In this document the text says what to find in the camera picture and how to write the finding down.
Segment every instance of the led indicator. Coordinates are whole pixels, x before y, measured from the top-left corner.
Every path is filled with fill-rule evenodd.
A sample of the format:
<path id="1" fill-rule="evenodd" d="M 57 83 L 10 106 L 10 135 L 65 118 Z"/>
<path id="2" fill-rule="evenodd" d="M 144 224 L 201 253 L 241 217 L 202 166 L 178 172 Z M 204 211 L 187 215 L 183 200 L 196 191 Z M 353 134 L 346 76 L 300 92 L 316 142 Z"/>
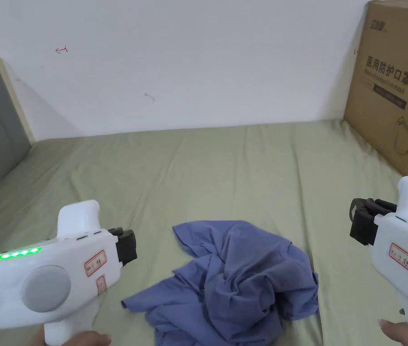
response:
<path id="1" fill-rule="evenodd" d="M 41 247 L 35 247 L 32 249 L 27 249 L 27 250 L 19 250 L 16 252 L 9 252 L 3 255 L 0 255 L 0 259 L 8 259 L 8 258 L 16 258 L 20 256 L 27 256 L 27 255 L 34 255 L 39 253 L 42 250 Z"/>

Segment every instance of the mattress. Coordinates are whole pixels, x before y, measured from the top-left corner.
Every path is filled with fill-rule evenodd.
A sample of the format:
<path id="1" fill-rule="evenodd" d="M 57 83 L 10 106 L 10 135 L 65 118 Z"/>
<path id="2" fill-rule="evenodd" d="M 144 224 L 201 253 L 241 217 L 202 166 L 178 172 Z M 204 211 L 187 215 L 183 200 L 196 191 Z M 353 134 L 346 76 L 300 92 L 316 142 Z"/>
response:
<path id="1" fill-rule="evenodd" d="M 354 197 L 397 201 L 400 175 L 341 120 L 47 140 L 0 182 L 0 252 L 54 237 L 61 207 L 96 199 L 104 228 L 135 231 L 138 259 L 100 298 L 94 328 L 112 345 L 154 345 L 144 314 L 121 299 L 190 257 L 172 226 L 242 219 L 290 239 L 319 274 L 320 312 L 287 323 L 276 345 L 392 345 L 392 286 L 350 238 Z M 36 327 L 0 331 L 23 345 Z"/>

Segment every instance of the gray circular button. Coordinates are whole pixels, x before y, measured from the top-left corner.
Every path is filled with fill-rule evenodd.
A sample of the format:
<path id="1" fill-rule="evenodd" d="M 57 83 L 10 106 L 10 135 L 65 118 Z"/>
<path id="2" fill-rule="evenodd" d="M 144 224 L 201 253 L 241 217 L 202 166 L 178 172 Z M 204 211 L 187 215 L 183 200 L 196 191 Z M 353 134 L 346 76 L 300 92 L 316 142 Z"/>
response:
<path id="1" fill-rule="evenodd" d="M 21 298 L 28 309 L 48 312 L 61 306 L 71 291 L 71 278 L 58 266 L 34 269 L 25 279 Z"/>

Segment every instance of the red label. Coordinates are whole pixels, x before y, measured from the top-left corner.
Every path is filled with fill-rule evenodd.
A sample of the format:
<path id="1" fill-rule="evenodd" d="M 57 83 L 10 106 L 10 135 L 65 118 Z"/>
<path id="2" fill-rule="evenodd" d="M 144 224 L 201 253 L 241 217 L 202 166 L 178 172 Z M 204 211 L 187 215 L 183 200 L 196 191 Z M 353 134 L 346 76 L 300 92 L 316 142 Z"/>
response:
<path id="1" fill-rule="evenodd" d="M 85 262 L 85 272 L 87 276 L 91 276 L 95 271 L 100 269 L 106 262 L 106 253 L 104 250 L 101 250 L 96 255 L 91 257 L 87 262 Z"/>
<path id="2" fill-rule="evenodd" d="M 101 275 L 99 278 L 96 279 L 96 287 L 98 288 L 98 295 L 106 291 L 107 287 L 104 275 Z"/>
<path id="3" fill-rule="evenodd" d="M 390 246 L 389 255 L 394 259 L 401 267 L 408 270 L 408 252 L 396 244 Z"/>

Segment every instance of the human hand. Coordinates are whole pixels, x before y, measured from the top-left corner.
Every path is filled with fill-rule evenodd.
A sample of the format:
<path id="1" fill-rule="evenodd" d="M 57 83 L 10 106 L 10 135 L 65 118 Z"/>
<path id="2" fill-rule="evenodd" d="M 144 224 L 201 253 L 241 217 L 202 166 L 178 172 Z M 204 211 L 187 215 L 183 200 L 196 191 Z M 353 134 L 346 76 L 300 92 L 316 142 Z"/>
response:
<path id="1" fill-rule="evenodd" d="M 71 339 L 64 343 L 63 346 L 109 346 L 111 338 L 106 334 L 97 332 L 81 332 L 74 335 Z M 40 328 L 38 332 L 29 341 L 28 346 L 45 346 L 44 328 Z"/>
<path id="2" fill-rule="evenodd" d="M 401 343 L 403 346 L 408 346 L 408 323 L 391 323 L 386 320 L 379 320 L 378 324 L 381 331 L 393 341 Z"/>

